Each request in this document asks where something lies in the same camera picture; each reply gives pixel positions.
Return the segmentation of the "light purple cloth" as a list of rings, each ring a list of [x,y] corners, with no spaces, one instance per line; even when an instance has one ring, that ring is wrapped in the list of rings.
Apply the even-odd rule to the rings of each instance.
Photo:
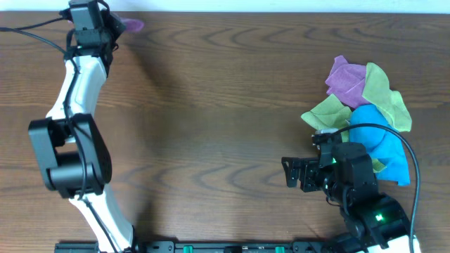
[[[121,21],[126,26],[126,32],[137,33],[140,32],[145,26],[143,21],[137,19],[122,18]]]

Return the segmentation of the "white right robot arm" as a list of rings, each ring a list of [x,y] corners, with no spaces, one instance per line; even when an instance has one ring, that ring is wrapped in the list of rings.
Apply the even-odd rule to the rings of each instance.
[[[324,143],[317,158],[282,157],[286,184],[322,191],[338,206],[347,232],[322,252],[415,252],[412,223],[393,197],[380,192],[372,159],[360,143]]]

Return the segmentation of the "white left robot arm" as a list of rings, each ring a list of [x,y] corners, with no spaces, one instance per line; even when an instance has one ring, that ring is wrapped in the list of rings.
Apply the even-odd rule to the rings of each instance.
[[[104,1],[70,1],[74,27],[66,36],[65,79],[45,118],[28,134],[44,185],[82,213],[97,241],[93,252],[137,252],[134,227],[109,186],[110,153],[94,121],[117,39],[126,26]]]

